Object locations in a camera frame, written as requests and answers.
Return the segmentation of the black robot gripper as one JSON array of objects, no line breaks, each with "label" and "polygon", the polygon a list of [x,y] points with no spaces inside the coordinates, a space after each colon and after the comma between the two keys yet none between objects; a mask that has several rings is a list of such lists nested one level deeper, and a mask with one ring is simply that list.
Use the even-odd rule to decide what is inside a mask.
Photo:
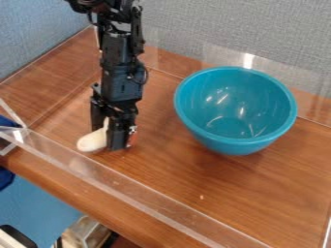
[{"label": "black robot gripper", "polygon": [[[134,116],[136,102],[142,98],[146,71],[142,63],[114,66],[102,70],[101,82],[92,85],[90,124],[97,131],[110,116]],[[110,117],[106,129],[106,148],[110,151],[129,148],[134,142],[137,125],[133,119]]]}]

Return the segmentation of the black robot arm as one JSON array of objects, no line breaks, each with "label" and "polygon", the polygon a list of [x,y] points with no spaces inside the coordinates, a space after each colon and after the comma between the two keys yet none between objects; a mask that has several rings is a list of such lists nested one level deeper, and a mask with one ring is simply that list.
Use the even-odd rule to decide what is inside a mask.
[{"label": "black robot arm", "polygon": [[92,132],[76,142],[82,152],[112,151],[132,146],[137,133],[137,101],[144,94],[148,71],[144,53],[142,6],[137,0],[64,0],[96,27],[101,53],[101,80],[92,85]]}]

